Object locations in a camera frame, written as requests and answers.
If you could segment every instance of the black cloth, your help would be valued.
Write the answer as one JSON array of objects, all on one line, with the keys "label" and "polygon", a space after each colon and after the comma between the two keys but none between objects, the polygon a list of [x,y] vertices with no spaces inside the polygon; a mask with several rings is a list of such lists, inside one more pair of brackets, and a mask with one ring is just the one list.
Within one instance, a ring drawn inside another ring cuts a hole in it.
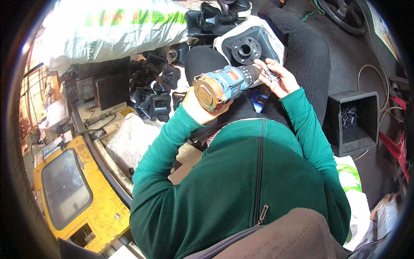
[{"label": "black cloth", "polygon": [[[306,23],[274,5],[263,5],[259,16],[265,19],[286,48],[284,67],[296,78],[305,90],[318,121],[325,118],[330,75],[330,53],[325,38]],[[190,85],[201,73],[212,72],[228,65],[227,60],[216,50],[205,46],[191,48],[185,56],[185,75]],[[290,120],[271,94],[261,114],[256,113],[248,91],[235,99],[229,110],[217,118],[212,131],[224,125],[247,118],[266,118],[280,122],[292,129]]]}]

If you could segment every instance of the black box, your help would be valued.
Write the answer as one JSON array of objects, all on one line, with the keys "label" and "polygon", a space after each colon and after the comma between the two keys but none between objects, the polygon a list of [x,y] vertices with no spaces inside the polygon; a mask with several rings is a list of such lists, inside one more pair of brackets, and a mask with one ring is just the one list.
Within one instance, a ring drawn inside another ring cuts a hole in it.
[{"label": "black box", "polygon": [[101,110],[129,100],[129,76],[113,75],[95,81],[96,102]]},{"label": "black box", "polygon": [[[341,107],[355,106],[357,123],[342,127]],[[348,91],[328,97],[322,130],[335,156],[344,157],[365,151],[378,143],[378,93]]]}]

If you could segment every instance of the left hand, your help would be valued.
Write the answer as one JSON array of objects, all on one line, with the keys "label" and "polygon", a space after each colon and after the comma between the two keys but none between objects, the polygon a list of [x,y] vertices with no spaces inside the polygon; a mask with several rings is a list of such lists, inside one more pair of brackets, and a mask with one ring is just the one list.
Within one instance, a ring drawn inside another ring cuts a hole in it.
[{"label": "left hand", "polygon": [[194,86],[192,86],[188,89],[187,95],[185,96],[181,105],[196,122],[201,125],[205,125],[207,122],[214,120],[218,116],[228,111],[232,103],[233,100],[229,101],[228,103],[224,104],[218,111],[207,111],[198,102],[197,97],[194,93]]}]

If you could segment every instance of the steering wheel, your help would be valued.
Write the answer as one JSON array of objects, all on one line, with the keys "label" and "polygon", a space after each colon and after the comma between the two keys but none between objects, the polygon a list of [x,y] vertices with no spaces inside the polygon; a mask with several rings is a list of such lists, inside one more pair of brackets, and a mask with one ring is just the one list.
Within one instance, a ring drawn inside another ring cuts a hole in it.
[{"label": "steering wheel", "polygon": [[318,4],[342,30],[351,35],[366,33],[366,19],[356,0],[318,0]]}]

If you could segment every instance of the blue cordless drill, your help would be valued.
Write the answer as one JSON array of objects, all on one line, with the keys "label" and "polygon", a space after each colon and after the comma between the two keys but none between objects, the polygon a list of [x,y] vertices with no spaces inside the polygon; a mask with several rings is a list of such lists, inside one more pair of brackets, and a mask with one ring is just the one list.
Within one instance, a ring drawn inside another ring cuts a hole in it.
[{"label": "blue cordless drill", "polygon": [[223,104],[239,97],[258,78],[260,69],[253,65],[203,73],[194,77],[193,86],[198,102],[208,111],[219,110]]}]

